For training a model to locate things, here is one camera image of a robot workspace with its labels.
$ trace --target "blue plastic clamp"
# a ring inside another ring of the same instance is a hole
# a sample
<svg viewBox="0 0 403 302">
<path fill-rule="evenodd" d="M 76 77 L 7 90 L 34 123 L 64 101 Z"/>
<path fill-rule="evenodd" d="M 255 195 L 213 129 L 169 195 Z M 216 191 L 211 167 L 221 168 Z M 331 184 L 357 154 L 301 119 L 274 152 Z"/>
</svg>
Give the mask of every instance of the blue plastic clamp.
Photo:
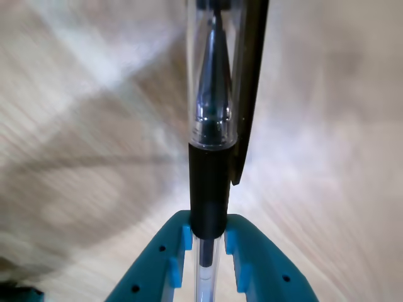
<svg viewBox="0 0 403 302">
<path fill-rule="evenodd" d="M 158 231 L 106 302 L 172 302 L 191 250 L 190 211 L 179 211 Z M 318 302 L 295 265 L 240 215 L 228 215 L 225 249 L 234 257 L 237 291 L 247 302 Z"/>
</svg>

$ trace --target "clear plastic tube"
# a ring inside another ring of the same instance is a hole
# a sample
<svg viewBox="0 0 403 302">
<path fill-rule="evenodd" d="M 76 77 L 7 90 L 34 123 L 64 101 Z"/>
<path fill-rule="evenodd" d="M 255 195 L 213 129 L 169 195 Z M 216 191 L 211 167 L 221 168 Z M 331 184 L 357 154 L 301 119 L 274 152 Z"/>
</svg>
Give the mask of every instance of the clear plastic tube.
<svg viewBox="0 0 403 302">
<path fill-rule="evenodd" d="M 196 244 L 195 301 L 214 302 L 220 239 L 203 240 L 194 236 Z"/>
<path fill-rule="evenodd" d="M 231 65 L 241 0 L 188 0 L 190 143 L 222 150 L 236 143 L 237 101 Z"/>
</svg>

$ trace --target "wood grain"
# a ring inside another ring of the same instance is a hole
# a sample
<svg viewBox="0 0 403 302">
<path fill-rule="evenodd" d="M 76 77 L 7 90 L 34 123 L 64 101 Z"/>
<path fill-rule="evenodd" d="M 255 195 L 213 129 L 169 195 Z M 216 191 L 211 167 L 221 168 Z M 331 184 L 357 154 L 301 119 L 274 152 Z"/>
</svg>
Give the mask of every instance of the wood grain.
<svg viewBox="0 0 403 302">
<path fill-rule="evenodd" d="M 271 2 L 229 211 L 321 301 L 403 300 L 402 8 Z M 0 1 L 1 279 L 102 301 L 189 208 L 184 19 L 179 0 Z M 217 301 L 245 301 L 220 263 Z"/>
</svg>

